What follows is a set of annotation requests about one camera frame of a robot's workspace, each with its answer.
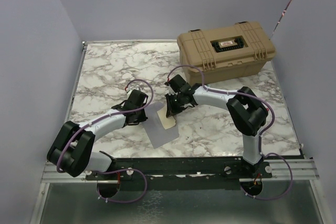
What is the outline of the tan paper letter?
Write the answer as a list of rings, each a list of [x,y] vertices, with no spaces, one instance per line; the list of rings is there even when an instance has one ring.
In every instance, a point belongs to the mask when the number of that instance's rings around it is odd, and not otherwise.
[[[163,108],[157,111],[159,120],[165,130],[168,130],[174,126],[176,126],[176,120],[174,117],[166,117],[167,106],[165,105]]]

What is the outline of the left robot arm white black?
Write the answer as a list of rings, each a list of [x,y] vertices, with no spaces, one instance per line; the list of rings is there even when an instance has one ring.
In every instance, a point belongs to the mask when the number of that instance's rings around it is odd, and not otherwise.
[[[47,161],[72,177],[91,171],[104,179],[112,178],[116,172],[115,158],[103,151],[93,152],[93,144],[112,131],[146,121],[143,106],[147,100],[145,93],[132,90],[126,100],[94,120],[79,124],[67,121],[50,147]]]

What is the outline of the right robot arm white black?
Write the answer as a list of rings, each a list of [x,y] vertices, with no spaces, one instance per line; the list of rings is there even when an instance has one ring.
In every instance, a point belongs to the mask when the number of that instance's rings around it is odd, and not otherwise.
[[[261,128],[266,124],[268,111],[252,90],[242,87],[235,91],[211,89],[196,83],[191,86],[179,74],[166,83],[169,88],[166,97],[166,117],[182,113],[197,105],[209,105],[227,110],[243,136],[243,160],[241,171],[246,177],[254,177],[260,171],[262,160]]]

